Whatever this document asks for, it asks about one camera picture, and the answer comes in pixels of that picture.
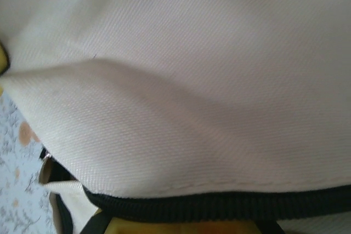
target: black zipper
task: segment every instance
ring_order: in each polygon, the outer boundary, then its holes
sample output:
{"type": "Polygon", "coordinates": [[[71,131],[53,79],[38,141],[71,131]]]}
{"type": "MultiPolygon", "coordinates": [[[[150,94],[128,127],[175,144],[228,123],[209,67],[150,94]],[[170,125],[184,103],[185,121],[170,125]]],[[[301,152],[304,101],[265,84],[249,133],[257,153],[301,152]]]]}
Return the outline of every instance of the black zipper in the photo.
{"type": "Polygon", "coordinates": [[[284,220],[351,211],[351,185],[306,192],[225,192],[148,199],[84,191],[106,213],[140,222],[284,220]]]}

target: cream canvas fabric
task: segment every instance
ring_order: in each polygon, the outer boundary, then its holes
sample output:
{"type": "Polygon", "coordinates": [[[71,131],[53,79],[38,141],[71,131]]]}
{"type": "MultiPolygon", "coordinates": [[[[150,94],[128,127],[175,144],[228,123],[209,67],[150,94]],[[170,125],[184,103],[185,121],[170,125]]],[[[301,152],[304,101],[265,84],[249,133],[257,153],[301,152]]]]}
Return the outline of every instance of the cream canvas fabric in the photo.
{"type": "Polygon", "coordinates": [[[351,0],[0,0],[0,79],[93,192],[351,184],[351,0]]]}

